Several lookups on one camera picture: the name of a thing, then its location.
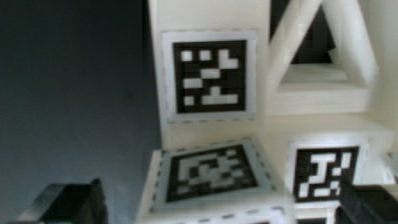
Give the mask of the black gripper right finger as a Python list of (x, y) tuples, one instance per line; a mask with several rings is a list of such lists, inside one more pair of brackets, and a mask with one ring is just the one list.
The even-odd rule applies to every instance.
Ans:
[(341, 180), (334, 224), (398, 224), (398, 184), (357, 185)]

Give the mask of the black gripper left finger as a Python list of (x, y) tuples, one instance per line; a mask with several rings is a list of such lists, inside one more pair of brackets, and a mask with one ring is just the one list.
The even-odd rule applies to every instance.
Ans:
[(17, 217), (21, 224), (108, 224), (101, 180), (49, 184)]

